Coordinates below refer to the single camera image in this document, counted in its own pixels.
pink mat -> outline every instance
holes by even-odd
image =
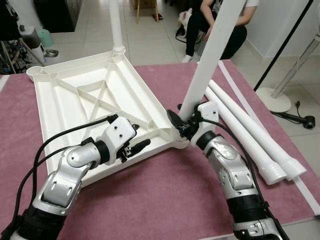
[[[319,178],[274,117],[236,70],[224,62],[270,135],[308,170],[301,178],[320,203]],[[137,66],[136,70],[166,109],[182,103],[197,65]],[[238,103],[220,69],[214,80]],[[12,75],[0,93],[0,230],[11,221],[18,186],[42,143],[36,94],[26,74]],[[220,129],[227,140],[234,142]],[[39,183],[47,175],[39,170]],[[292,182],[273,186],[258,179],[265,199],[281,224],[314,216]],[[22,195],[29,204],[31,181]],[[193,240],[232,233],[232,218],[214,170],[201,151],[169,149],[82,190],[59,236],[60,240]]]

cabinet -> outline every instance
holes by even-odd
[[[36,12],[51,33],[74,32],[83,0],[34,0]]]

white shirt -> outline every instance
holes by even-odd
[[[241,11],[240,16],[242,16],[244,14],[244,10],[247,7],[257,7],[259,5],[259,1],[260,0],[247,0],[245,3],[245,6],[243,7],[243,10]],[[218,14],[220,8],[221,8],[221,4],[222,4],[223,0],[216,0],[215,4],[212,7],[212,11],[215,12],[216,14]]]

white sock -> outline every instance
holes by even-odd
[[[182,63],[188,63],[192,59],[192,56],[185,55],[184,58],[181,60]]]

white pole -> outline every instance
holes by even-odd
[[[194,112],[194,106],[201,102],[244,4],[245,0],[224,0],[222,2],[219,14],[179,112],[179,116],[183,121],[187,121],[191,117]]]
[[[246,128],[254,139],[262,146],[267,154],[277,162],[287,174],[287,180],[300,176],[307,170],[263,130],[228,94],[226,94],[213,80],[209,83],[210,89],[233,113],[237,120]]]
[[[256,140],[209,87],[205,90],[205,96],[210,101],[215,101],[218,104],[219,115],[252,157],[258,167],[259,174],[265,182],[268,185],[272,185],[285,179],[287,174],[276,162],[272,161],[268,154],[266,154]]]
[[[113,52],[115,54],[123,54],[126,49],[122,42],[120,15],[117,0],[109,1],[109,12],[112,28]]]

